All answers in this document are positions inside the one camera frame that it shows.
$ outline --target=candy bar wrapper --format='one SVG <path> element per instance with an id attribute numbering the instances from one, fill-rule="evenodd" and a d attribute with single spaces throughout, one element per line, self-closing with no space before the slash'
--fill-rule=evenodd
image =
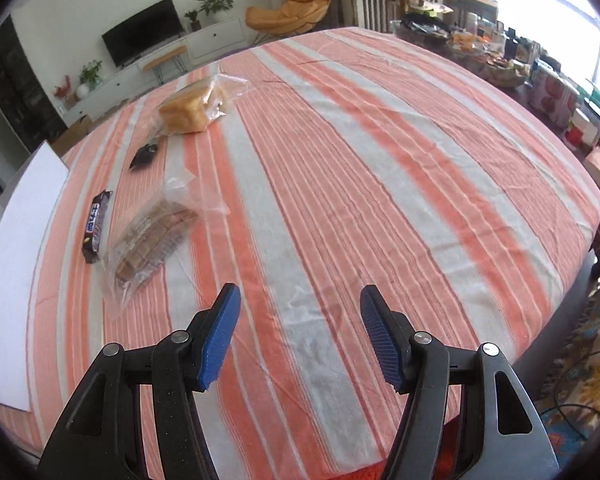
<path id="1" fill-rule="evenodd" d="M 102 223 L 107 213 L 109 199 L 112 191 L 103 191 L 93 198 L 87 225 L 84 228 L 84 237 L 82 238 L 82 255 L 88 264 L 92 264 L 100 259 L 98 250 L 100 249 L 100 237 L 102 235 Z"/>

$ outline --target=box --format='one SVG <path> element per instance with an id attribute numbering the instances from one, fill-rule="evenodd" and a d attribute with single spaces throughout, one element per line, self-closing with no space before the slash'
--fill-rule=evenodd
<path id="1" fill-rule="evenodd" d="M 75 121 L 74 124 L 69 126 L 64 133 L 53 142 L 51 149 L 56 152 L 56 155 L 63 156 L 87 136 L 87 134 L 91 131 L 92 125 L 93 123 L 88 115 L 82 116 L 80 119 Z"/>

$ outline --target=white foam board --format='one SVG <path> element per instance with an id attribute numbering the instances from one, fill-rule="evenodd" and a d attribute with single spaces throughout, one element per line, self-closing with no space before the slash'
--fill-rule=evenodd
<path id="1" fill-rule="evenodd" d="M 38 254 L 69 170 L 44 142 L 0 197 L 0 403 L 30 410 L 27 317 Z"/>

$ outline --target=orange striped tablecloth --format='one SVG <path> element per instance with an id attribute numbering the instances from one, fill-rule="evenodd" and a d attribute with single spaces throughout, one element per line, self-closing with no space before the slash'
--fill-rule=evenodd
<path id="1" fill-rule="evenodd" d="M 164 98 L 210 71 L 252 89 L 204 134 L 171 137 L 128 171 Z M 105 342 L 151 345 L 224 282 L 242 314 L 211 390 L 196 397 L 221 479 L 332 478 L 387 456 L 404 406 L 358 311 L 375 283 L 444 343 L 493 341 L 515 360 L 570 287 L 600 220 L 582 165 L 518 104 L 416 46 L 355 28 L 277 41 L 183 76 L 122 109 L 64 158 L 71 172 L 30 300 L 30 413 L 0 420 L 41 449 Z M 104 246 L 146 190 L 186 169 L 231 213 L 205 219 L 123 315 L 103 313 L 80 240 L 114 191 Z M 146 458 L 161 468 L 150 391 Z M 448 416 L 458 413 L 450 395 Z"/>

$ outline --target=metal screw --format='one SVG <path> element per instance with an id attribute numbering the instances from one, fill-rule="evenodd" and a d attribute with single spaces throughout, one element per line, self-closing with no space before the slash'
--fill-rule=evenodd
<path id="1" fill-rule="evenodd" d="M 485 343 L 482 345 L 482 351 L 490 356 L 496 356 L 500 353 L 500 349 L 493 343 Z"/>
<path id="2" fill-rule="evenodd" d="M 112 355 L 117 354 L 119 350 L 120 350 L 120 345 L 118 343 L 109 343 L 107 345 L 104 345 L 104 348 L 102 349 L 102 353 L 104 355 L 106 355 L 107 357 L 111 357 Z"/>
<path id="3" fill-rule="evenodd" d="M 431 334 L 429 332 L 416 332 L 415 334 L 413 334 L 413 340 L 416 343 L 420 343 L 421 345 L 428 345 L 429 343 L 431 343 L 433 338 L 431 337 Z"/>
<path id="4" fill-rule="evenodd" d="M 186 330 L 176 330 L 171 334 L 171 340 L 174 343 L 184 343 L 187 339 L 189 339 L 189 332 Z"/>

